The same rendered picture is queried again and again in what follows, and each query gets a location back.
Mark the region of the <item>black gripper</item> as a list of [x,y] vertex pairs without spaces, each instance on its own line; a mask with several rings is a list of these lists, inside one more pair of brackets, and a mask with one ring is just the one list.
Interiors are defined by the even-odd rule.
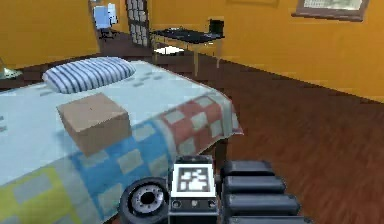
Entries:
[[135,181],[123,192],[118,214],[120,224],[167,224],[169,193],[161,177]]

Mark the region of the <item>bed with checkered blanket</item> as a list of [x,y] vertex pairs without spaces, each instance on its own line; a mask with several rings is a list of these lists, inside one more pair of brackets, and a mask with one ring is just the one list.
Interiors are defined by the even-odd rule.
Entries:
[[200,154],[240,133],[221,92],[144,61],[133,76],[100,88],[129,115],[129,138],[90,157],[57,108],[79,99],[45,84],[0,93],[0,224],[104,224],[124,189],[164,176],[179,155]]

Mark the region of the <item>blue office chair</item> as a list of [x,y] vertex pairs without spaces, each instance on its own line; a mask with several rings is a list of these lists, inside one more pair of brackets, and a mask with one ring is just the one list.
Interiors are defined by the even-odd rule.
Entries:
[[108,3],[105,6],[95,6],[93,16],[96,29],[100,32],[100,39],[113,38],[115,32],[112,26],[118,23],[115,5]]

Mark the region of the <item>brown cardboard box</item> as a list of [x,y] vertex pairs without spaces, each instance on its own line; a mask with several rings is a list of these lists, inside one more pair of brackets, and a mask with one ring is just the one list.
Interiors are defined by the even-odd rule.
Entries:
[[103,93],[62,104],[65,130],[87,157],[131,136],[128,112]]

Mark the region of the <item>blue striped pillow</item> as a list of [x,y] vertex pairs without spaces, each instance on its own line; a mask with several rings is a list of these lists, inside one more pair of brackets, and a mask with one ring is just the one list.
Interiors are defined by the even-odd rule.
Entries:
[[119,57],[95,57],[48,69],[42,76],[53,91],[61,94],[84,92],[119,82],[136,72],[134,65]]

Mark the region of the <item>black top table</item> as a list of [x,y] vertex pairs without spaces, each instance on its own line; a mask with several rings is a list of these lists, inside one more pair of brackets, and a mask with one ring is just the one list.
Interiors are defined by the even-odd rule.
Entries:
[[222,40],[224,39],[223,35],[183,28],[154,30],[150,32],[150,35],[154,50],[158,48],[159,44],[167,44],[171,41],[177,48],[192,51],[194,75],[197,75],[199,71],[199,50],[212,43],[215,47],[213,56],[216,58],[216,67],[220,67],[220,61],[222,59]]

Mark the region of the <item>black box on table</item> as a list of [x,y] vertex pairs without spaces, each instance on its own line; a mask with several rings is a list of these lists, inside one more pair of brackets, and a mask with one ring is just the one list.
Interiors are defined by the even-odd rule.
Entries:
[[222,35],[224,30],[224,21],[223,20],[209,20],[209,32],[213,34]]

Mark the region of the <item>pale green lamp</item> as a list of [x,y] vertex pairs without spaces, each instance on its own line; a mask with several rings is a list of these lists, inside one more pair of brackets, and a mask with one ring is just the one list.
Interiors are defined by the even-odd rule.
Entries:
[[21,71],[7,68],[3,60],[0,58],[0,79],[12,79],[20,76],[21,74]]

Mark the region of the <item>brown framed window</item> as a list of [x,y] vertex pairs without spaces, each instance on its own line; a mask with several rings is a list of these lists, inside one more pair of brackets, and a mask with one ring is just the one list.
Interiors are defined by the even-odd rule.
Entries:
[[293,17],[362,22],[370,0],[298,0]]

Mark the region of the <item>yellow framed wall picture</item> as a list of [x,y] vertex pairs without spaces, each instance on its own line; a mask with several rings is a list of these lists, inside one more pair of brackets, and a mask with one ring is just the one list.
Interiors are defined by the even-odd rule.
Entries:
[[228,4],[240,4],[250,6],[278,7],[280,0],[226,0]]

